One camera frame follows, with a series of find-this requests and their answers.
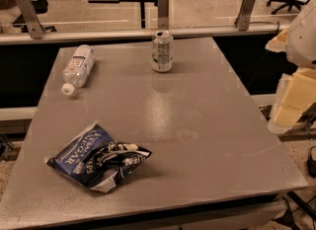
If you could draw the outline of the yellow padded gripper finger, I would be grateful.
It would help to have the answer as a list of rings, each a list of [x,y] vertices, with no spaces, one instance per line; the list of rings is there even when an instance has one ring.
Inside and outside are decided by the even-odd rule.
[[[316,103],[316,70],[299,67],[292,75],[283,74],[276,88],[268,129],[275,134],[291,130]]]

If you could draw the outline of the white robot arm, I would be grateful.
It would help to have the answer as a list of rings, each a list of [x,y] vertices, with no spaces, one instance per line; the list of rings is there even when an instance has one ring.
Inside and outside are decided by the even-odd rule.
[[[316,103],[316,0],[310,0],[287,29],[269,40],[266,49],[284,52],[297,66],[291,75],[281,75],[270,113],[269,131],[283,134]]]

